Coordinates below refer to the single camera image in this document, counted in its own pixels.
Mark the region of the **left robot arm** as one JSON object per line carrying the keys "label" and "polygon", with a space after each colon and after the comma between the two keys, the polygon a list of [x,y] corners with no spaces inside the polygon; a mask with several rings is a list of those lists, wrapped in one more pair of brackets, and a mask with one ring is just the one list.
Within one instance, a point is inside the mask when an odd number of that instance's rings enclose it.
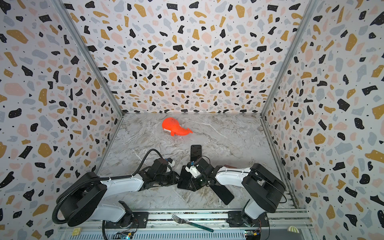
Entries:
{"label": "left robot arm", "polygon": [[107,197],[121,193],[135,193],[156,187],[178,184],[180,175],[172,169],[173,160],[159,158],[150,167],[132,175],[100,177],[93,172],[80,177],[61,194],[56,203],[52,220],[55,224],[78,226],[88,220],[105,221],[121,228],[134,223],[134,213],[124,201],[108,205]]}

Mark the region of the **black smartphone front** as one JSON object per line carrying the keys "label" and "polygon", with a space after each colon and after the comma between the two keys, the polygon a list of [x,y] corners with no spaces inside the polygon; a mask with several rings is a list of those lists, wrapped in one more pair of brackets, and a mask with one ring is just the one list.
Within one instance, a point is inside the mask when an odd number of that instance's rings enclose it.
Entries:
{"label": "black smartphone front", "polygon": [[187,172],[186,166],[182,166],[177,188],[193,192],[196,191],[195,187],[192,184],[192,174]]}

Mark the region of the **black phone case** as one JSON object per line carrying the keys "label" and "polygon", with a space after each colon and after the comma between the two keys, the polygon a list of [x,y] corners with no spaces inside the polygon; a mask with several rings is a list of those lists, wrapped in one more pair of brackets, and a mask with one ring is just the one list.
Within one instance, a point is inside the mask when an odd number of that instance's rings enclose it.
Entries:
{"label": "black phone case", "polygon": [[202,156],[202,146],[201,145],[191,145],[191,154],[190,160],[192,163],[195,163],[199,157]]}

